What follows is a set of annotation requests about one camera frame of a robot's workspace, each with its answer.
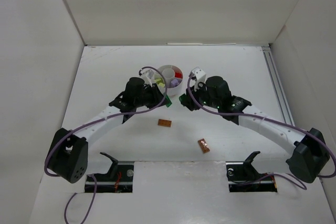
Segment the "red sloped lego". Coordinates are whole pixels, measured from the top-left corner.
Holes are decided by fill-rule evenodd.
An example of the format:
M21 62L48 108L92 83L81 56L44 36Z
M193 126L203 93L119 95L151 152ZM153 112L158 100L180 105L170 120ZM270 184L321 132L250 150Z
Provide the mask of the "red sloped lego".
M183 78L183 74L180 73L180 72L175 72L175 78L182 79Z

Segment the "small yellow lego cube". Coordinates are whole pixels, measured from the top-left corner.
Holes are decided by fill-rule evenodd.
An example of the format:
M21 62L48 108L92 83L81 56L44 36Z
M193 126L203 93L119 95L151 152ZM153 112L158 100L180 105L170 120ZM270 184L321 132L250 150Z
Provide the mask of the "small yellow lego cube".
M165 84L163 82L158 82L157 85L161 88L165 88Z

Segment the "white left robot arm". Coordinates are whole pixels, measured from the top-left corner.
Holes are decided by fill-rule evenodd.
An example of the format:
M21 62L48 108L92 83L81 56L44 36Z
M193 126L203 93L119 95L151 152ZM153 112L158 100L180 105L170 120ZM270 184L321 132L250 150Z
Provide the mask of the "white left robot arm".
M96 141L136 114L170 105L166 91L160 91L157 84L146 84L139 77L130 78L125 90L91 121L73 130L56 131L45 159L45 174L76 183L86 173L88 151Z

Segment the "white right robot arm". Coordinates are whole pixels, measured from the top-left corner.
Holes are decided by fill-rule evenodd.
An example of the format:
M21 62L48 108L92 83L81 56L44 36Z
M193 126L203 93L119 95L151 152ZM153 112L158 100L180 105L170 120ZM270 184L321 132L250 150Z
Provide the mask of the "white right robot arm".
M191 81L195 82L194 85L188 85L185 94L179 97L181 105L190 111L202 109L220 116L274 142L290 155L286 164L297 179L312 183L322 177L320 173L327 162L335 160L320 131L305 131L270 118L250 101L232 95L222 77L206 78L196 71L190 73L187 82Z

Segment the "yellow and red lego stack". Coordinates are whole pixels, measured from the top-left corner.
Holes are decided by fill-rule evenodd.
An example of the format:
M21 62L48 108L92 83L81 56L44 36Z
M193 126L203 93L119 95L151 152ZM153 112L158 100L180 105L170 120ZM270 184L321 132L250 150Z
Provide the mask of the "yellow and red lego stack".
M154 81L155 81L156 83L162 83L162 82L163 82L163 79L162 79L161 77L155 77L155 78L154 78Z

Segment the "green lego brick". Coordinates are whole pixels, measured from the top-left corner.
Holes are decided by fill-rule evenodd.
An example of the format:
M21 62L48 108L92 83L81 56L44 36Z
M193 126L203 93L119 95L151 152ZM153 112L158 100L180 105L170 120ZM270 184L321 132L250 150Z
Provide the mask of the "green lego brick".
M179 101L180 101L181 104L185 104L187 102L187 96L186 96L186 94L182 94L179 97Z
M169 96L167 95L167 96L165 97L165 106L166 106L167 108L169 108L171 105L172 105L172 101L171 101L171 99L169 98Z

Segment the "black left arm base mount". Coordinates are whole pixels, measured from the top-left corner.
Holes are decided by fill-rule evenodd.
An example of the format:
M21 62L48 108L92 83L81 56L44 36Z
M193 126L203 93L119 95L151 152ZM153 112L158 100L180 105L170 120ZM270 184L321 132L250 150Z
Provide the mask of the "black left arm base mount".
M132 193L134 162L119 161L101 152L100 156L88 163L85 192Z

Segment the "purple lego brick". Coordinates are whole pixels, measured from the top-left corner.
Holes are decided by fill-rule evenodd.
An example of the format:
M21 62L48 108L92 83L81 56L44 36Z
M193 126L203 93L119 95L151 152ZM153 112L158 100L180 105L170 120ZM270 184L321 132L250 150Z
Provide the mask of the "purple lego brick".
M173 79L173 80L170 82L170 88L175 88L175 87L177 87L180 83L181 83L181 80L175 78L175 79Z

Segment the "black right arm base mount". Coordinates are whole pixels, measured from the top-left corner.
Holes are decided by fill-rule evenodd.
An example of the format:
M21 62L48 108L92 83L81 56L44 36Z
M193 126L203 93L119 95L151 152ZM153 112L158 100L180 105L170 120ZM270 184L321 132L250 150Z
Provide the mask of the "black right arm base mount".
M252 162L258 154L260 151L254 151L243 161L226 162L226 176L230 193L278 192L275 178L269 176L261 179L267 173L261 174L253 167Z

